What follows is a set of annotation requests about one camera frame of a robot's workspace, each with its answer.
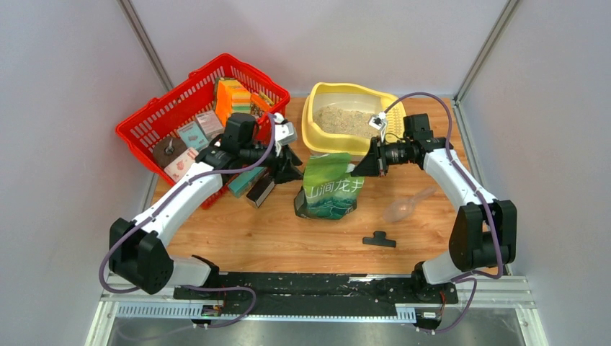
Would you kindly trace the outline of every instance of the gray floor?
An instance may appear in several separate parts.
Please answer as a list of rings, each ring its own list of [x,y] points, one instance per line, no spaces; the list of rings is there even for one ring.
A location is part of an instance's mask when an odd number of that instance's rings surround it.
[[[458,312],[446,309],[442,327]],[[411,325],[289,321],[241,321],[222,329],[188,329],[147,342],[128,341],[115,333],[119,326],[129,337],[150,337],[188,325],[183,319],[117,319],[108,345],[524,345],[513,309],[471,309],[454,330],[435,336],[418,333]]]

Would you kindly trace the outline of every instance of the yellow plastic tray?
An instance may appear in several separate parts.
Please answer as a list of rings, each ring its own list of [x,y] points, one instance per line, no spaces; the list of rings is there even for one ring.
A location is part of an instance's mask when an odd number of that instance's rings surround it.
[[[344,153],[352,155],[353,161],[359,161],[369,149],[370,139],[351,135],[331,134],[322,131],[314,123],[312,114],[322,107],[334,105],[346,110],[359,110],[378,114],[384,111],[397,97],[348,83],[318,83],[312,88],[305,100],[301,118],[301,138],[312,154]],[[397,104],[386,115],[388,119],[387,138],[389,133],[403,135],[403,117],[405,109]]]

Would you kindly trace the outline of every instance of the wooden tabletop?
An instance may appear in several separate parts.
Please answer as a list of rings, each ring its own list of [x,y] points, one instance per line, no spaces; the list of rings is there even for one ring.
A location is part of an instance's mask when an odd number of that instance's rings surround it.
[[[292,99],[285,115],[299,136],[304,102],[304,98]],[[446,135],[447,116],[436,101],[417,98],[403,104],[407,115],[428,113],[434,134]],[[455,120],[452,126],[451,143],[468,167]],[[300,139],[291,147],[305,164],[308,148]],[[295,216],[293,198],[301,183],[276,186],[259,209],[251,207],[244,196],[236,199],[225,194],[209,210],[197,209],[191,215],[172,239],[169,253],[197,254],[221,271],[404,274],[417,262],[447,250],[456,213],[437,183],[417,165],[392,166],[386,177],[365,178],[357,210],[338,221]],[[384,209],[394,200],[431,185],[437,186],[436,193],[418,204],[409,218],[397,223],[382,219]],[[160,179],[153,201],[168,189]],[[364,245],[362,238],[373,236],[374,231],[385,231],[397,247]]]

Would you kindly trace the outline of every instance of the robotic arm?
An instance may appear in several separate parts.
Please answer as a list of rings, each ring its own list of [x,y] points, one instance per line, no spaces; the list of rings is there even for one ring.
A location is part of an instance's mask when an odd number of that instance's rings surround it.
[[[149,294],[166,285],[202,286],[210,274],[210,263],[196,258],[171,257],[166,248],[178,228],[211,195],[221,189],[245,164],[261,162],[276,184],[302,179],[295,167],[301,160],[288,146],[297,136],[293,124],[277,113],[272,147],[254,143],[257,122],[251,115],[235,113],[226,130],[195,158],[185,176],[155,205],[132,221],[117,219],[110,227],[111,248],[136,225],[143,224],[112,253],[110,270]]]
[[[426,114],[403,119],[405,133],[396,143],[385,143],[381,137],[371,138],[365,158],[354,168],[352,176],[382,177],[393,164],[413,163],[433,177],[458,212],[449,249],[440,256],[420,262],[413,276],[421,286],[450,282],[463,272],[480,267],[497,266],[494,241],[490,231],[482,232],[483,222],[489,222],[481,198],[473,193],[469,179],[481,193],[491,210],[499,240],[503,264],[515,259],[517,211],[510,200],[499,201],[486,191],[460,163],[456,152],[446,151],[446,138],[433,136]],[[465,176],[459,173],[458,166]]]

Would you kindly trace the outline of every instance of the brown round object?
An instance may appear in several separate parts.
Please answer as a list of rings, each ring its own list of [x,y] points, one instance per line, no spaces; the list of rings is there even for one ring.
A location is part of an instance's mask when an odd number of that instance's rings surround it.
[[[153,148],[153,159],[161,168],[166,168],[185,151],[187,151],[187,144],[182,139],[167,136]]]

